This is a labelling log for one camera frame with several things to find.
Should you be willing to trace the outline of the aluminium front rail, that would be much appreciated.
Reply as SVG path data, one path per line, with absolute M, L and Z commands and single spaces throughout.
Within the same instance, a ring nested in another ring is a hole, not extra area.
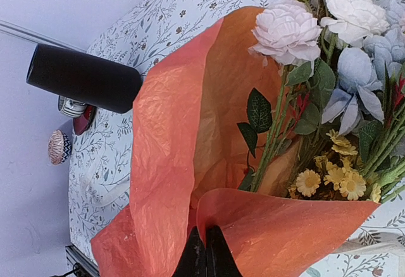
M 100 277 L 98 267 L 91 262 L 76 246 L 65 247 L 67 276 Z

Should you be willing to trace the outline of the artificial flower bouquet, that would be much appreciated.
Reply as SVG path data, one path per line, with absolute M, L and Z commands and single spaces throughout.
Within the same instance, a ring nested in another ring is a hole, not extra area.
M 291 199 L 387 202 L 404 190 L 404 5 L 280 0 L 256 17 L 250 52 L 280 67 L 272 106 L 258 90 L 238 128 L 249 157 L 239 189 L 257 192 L 292 149 Z

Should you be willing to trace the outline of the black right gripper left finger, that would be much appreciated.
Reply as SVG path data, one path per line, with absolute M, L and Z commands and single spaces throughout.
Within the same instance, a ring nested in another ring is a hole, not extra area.
M 206 277 L 206 249 L 197 227 L 191 230 L 173 277 Z

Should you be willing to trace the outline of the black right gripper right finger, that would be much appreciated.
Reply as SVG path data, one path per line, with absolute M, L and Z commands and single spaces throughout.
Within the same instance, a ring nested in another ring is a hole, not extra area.
M 242 277 L 219 226 L 206 230 L 206 276 Z

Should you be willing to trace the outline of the left aluminium frame post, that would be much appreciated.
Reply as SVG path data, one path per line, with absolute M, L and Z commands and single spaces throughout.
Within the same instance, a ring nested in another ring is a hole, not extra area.
M 86 49 L 82 49 L 80 47 L 68 44 L 66 42 L 53 39 L 51 37 L 42 35 L 40 33 L 31 31 L 27 28 L 23 28 L 21 26 L 6 22 L 4 20 L 0 21 L 1 32 L 4 34 L 12 35 L 19 39 L 27 40 L 29 42 L 34 42 L 38 44 L 47 44 L 51 46 L 61 47 L 65 49 L 71 49 L 78 52 L 86 52 Z

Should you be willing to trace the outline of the striped black white cup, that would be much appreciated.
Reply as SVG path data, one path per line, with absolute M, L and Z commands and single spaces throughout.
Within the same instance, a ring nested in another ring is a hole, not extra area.
M 84 113 L 86 107 L 85 103 L 61 95 L 58 97 L 58 110 L 65 116 L 78 118 Z

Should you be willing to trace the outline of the tall black vase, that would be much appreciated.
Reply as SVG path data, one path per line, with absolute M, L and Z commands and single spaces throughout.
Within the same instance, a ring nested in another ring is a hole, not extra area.
M 37 44 L 26 82 L 115 113 L 126 113 L 142 86 L 140 73 L 129 66 L 63 49 Z

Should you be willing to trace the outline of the orange wrapping paper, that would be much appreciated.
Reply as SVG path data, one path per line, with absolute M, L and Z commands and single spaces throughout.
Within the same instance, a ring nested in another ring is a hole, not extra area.
M 247 146 L 237 128 L 257 88 L 276 104 L 274 61 L 248 53 L 260 8 L 238 9 L 149 70 L 133 105 L 130 216 L 146 276 L 172 276 L 193 227 L 219 226 L 242 276 L 271 276 L 302 254 L 331 254 L 376 210 L 372 201 L 294 200 L 282 185 L 297 143 L 243 192 Z

